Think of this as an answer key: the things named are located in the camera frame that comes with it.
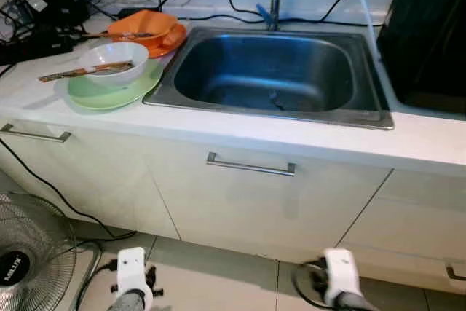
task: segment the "stainless steel sink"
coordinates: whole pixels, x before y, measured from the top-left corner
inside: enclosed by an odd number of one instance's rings
[[[363,37],[195,28],[146,104],[393,128]]]

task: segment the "chopsticks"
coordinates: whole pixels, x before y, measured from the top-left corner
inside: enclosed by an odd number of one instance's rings
[[[73,69],[71,71],[60,72],[49,74],[47,76],[41,76],[38,79],[43,82],[51,82],[53,80],[61,79],[61,78],[72,78],[74,76],[82,76],[88,73],[95,73],[95,72],[102,72],[102,71],[126,71],[133,67],[132,61],[121,61],[121,62],[114,62],[114,63],[105,63],[103,65],[93,66],[90,68],[78,68]]]
[[[87,38],[146,38],[149,36],[158,36],[158,33],[149,32],[120,32],[120,33],[85,33],[81,36]]]

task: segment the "cabinet handle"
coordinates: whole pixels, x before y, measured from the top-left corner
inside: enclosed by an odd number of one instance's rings
[[[463,280],[466,281],[466,277],[458,276],[454,273],[454,269],[451,265],[446,265],[446,274],[449,276],[451,280]]]
[[[226,168],[234,168],[234,169],[243,169],[243,170],[252,170],[252,171],[259,171],[261,173],[270,173],[276,175],[284,175],[284,176],[294,176],[296,170],[296,164],[288,163],[288,169],[274,169],[274,168],[266,168],[266,167],[259,167],[257,165],[247,165],[241,163],[231,163],[231,162],[222,162],[220,160],[216,160],[216,153],[209,152],[207,156],[207,164],[209,165],[217,165],[218,167],[226,167]]]
[[[45,140],[45,141],[53,141],[53,142],[65,142],[71,136],[71,133],[65,131],[59,137],[55,136],[46,136],[46,135],[39,135],[39,134],[30,134],[30,133],[22,133],[20,131],[12,131],[13,125],[5,124],[2,129],[0,129],[0,134],[4,135],[14,135],[14,136],[21,136],[23,138],[35,138],[36,140]]]

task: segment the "faucet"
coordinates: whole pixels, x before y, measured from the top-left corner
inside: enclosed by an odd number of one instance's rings
[[[271,0],[270,12],[267,12],[260,4],[257,4],[257,10],[267,24],[268,31],[278,31],[278,20],[280,15],[280,0]]]
[[[278,31],[278,18],[280,15],[280,0],[271,0],[270,15],[272,16],[272,24],[267,26],[269,31]]]

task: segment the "kitchen counter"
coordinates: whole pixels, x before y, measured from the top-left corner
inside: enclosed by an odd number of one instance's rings
[[[86,29],[102,31],[107,25],[107,19],[97,16],[86,24]],[[225,20],[203,22],[200,25],[244,28],[244,25]],[[302,24],[283,27],[283,30],[287,29],[357,31],[363,34],[366,31],[364,28],[337,25]],[[466,122],[400,111],[380,63],[376,63],[376,69],[395,123],[395,129],[390,131],[146,106],[140,99],[113,111],[90,111],[70,101],[66,92],[67,80],[46,84],[37,80],[41,75],[76,68],[74,59],[97,43],[95,40],[88,41],[68,54],[17,64],[0,78],[0,117],[263,149],[386,168],[431,171],[453,176],[466,174]],[[169,59],[167,57],[161,61],[167,63]]]

